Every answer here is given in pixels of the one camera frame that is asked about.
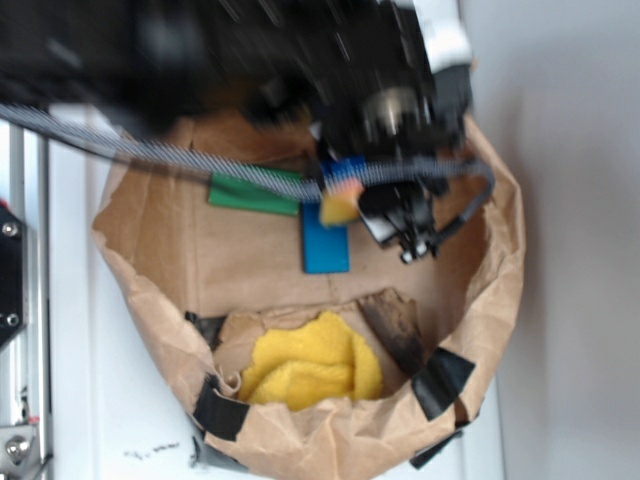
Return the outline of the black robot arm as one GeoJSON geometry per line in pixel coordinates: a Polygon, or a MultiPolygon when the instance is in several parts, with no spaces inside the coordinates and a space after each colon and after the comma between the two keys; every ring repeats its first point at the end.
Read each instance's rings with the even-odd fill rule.
{"type": "Polygon", "coordinates": [[[5,1],[1,117],[69,145],[220,173],[299,203],[359,188],[356,215],[411,262],[436,254],[433,202],[475,160],[446,165],[471,101],[455,19],[397,1],[5,1]],[[159,137],[181,117],[235,107],[256,127],[317,128],[320,173],[288,180],[232,154],[159,137]]]}

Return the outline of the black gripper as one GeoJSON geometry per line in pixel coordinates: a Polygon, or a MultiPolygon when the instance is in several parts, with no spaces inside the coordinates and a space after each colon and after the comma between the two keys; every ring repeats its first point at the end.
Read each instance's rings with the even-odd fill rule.
{"type": "Polygon", "coordinates": [[[373,186],[422,181],[444,193],[446,177],[423,166],[462,146],[471,100],[470,66],[455,65],[422,85],[385,85],[322,125],[316,179],[325,192],[367,188],[359,197],[361,220],[381,248],[398,245],[405,264],[439,253],[432,198],[422,187],[373,186]]]}

